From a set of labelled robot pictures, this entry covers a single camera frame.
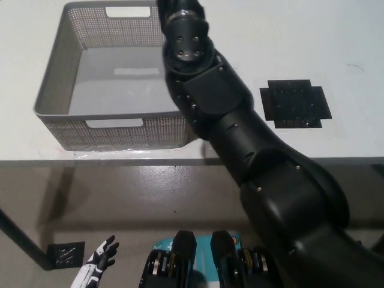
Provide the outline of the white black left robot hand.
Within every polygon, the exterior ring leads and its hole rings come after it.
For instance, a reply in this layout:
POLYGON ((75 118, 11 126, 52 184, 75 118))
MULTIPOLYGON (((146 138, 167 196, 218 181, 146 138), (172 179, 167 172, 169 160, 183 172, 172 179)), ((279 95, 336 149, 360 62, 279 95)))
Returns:
POLYGON ((115 242, 115 236, 107 238, 92 253, 88 261, 79 269, 71 288, 96 288, 106 269, 115 264, 112 259, 117 253, 119 243, 115 242))

